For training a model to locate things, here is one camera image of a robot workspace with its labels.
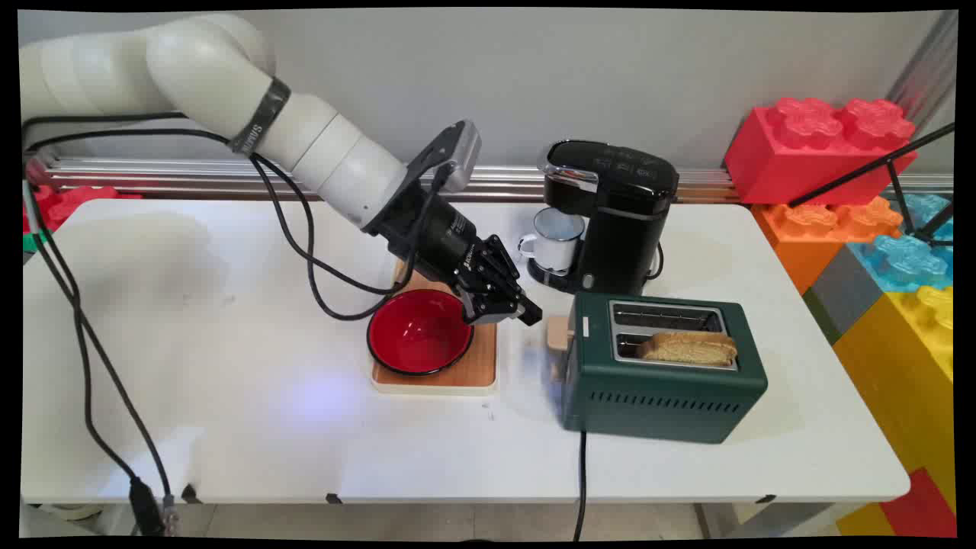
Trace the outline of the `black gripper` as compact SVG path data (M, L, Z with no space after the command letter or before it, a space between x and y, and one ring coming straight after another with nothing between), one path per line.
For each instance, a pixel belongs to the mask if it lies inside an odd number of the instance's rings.
M365 232L383 237L402 261L413 258L424 278L447 285L470 326L506 319L534 326L543 319L517 281L519 270L502 240L496 234L481 239L473 222L418 181L402 185Z

